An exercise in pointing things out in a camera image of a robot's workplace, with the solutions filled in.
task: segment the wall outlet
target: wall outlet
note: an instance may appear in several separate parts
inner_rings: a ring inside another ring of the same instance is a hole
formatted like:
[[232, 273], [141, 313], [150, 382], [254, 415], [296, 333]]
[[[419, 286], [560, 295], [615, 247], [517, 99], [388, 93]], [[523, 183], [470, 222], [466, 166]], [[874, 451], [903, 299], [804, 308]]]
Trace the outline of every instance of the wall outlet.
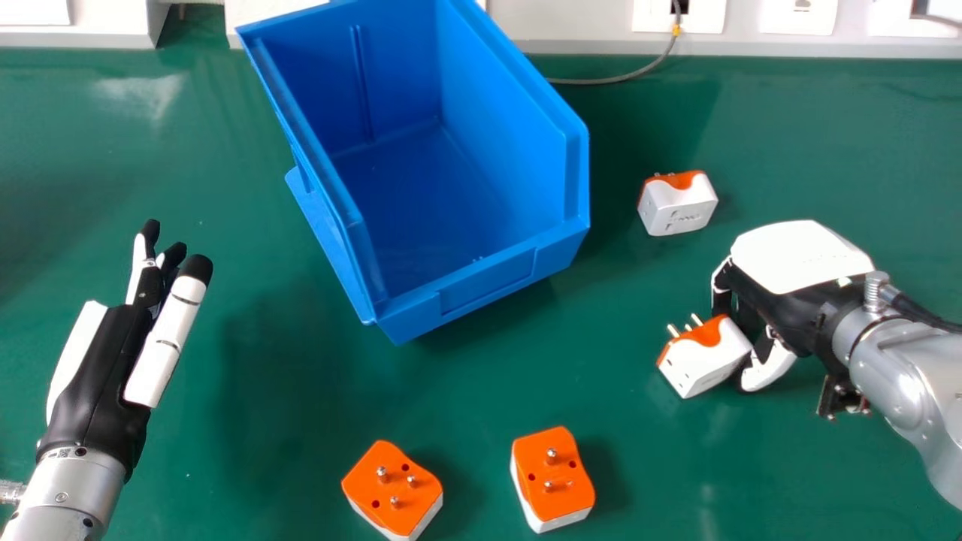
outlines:
[[[681, 30], [689, 34], [721, 34], [727, 0], [688, 0], [688, 13], [681, 15]], [[671, 0], [635, 0], [632, 32], [671, 32], [674, 13]]]
[[913, 19], [913, 4], [913, 0], [873, 0], [866, 25], [869, 36], [958, 38], [958, 29], [948, 24]]
[[839, 0], [763, 0], [758, 30], [763, 34], [831, 36]]

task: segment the blue plastic bin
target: blue plastic bin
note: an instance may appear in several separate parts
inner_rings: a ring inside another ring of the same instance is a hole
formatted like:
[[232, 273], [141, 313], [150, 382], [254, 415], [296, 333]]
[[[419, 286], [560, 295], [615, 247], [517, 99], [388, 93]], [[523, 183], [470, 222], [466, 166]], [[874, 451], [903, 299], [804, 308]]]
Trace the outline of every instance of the blue plastic bin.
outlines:
[[341, 0], [238, 32], [362, 322], [401, 344], [570, 265], [588, 130], [473, 0]]

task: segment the white adapter body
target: white adapter body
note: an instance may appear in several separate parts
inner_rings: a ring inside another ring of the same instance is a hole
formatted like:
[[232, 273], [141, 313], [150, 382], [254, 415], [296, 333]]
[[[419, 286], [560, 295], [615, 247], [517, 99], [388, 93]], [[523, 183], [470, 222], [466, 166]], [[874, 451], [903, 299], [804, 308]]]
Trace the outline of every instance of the white adapter body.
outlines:
[[652, 237], [677, 235], [708, 225], [718, 204], [704, 171], [656, 174], [645, 180], [638, 198], [638, 216]]
[[696, 327], [685, 325], [679, 333], [669, 325], [671, 340], [658, 357], [658, 370], [678, 396], [690, 399], [720, 385], [739, 367], [752, 345], [728, 316], [702, 323], [692, 314]]

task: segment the green table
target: green table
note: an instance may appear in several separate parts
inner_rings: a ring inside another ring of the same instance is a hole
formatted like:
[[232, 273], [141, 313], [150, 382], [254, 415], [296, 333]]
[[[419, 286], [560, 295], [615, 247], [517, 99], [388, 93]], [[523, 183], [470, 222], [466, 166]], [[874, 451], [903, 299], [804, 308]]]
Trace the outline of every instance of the green table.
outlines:
[[[878, 418], [813, 415], [819, 363], [759, 396], [680, 401], [653, 361], [707, 309], [734, 237], [814, 218], [962, 318], [962, 64], [676, 58], [563, 89], [592, 133], [593, 229], [567, 271], [401, 348], [357, 318], [282, 176], [288, 146], [222, 19], [156, 52], [0, 54], [0, 477], [26, 479], [47, 384], [88, 298], [120, 302], [133, 233], [216, 265], [108, 539], [380, 537], [339, 482], [377, 438], [443, 481], [426, 531], [534, 539], [514, 438], [566, 425], [598, 497], [552, 539], [952, 541], [962, 513]], [[537, 59], [558, 76], [639, 59]], [[704, 168], [712, 223], [650, 238], [654, 171]]]

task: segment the black cable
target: black cable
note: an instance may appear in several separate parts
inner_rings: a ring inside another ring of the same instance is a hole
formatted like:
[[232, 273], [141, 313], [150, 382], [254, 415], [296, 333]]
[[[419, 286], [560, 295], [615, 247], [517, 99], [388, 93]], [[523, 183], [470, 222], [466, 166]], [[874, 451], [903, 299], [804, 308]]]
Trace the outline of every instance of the black cable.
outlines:
[[678, 35], [681, 34], [681, 4], [678, 3], [678, 0], [671, 0], [671, 3], [674, 5], [674, 26], [671, 27], [671, 39], [669, 39], [665, 52], [663, 52], [660, 57], [651, 61], [650, 64], [630, 73], [623, 73], [622, 75], [615, 75], [613, 77], [602, 77], [600, 79], [552, 79], [549, 77], [547, 82], [552, 85], [614, 85], [615, 83], [623, 83], [647, 75], [652, 69], [658, 67], [659, 64], [665, 61], [671, 49], [674, 47], [674, 43], [678, 41]]
[[915, 300], [912, 300], [911, 297], [904, 293], [899, 293], [895, 296], [895, 298], [892, 299], [892, 307], [900, 311], [905, 316], [908, 316], [911, 320], [919, 323], [925, 323], [926, 325], [946, 330], [948, 332], [962, 334], [962, 324], [943, 320], [932, 312], [926, 310], [921, 304]]

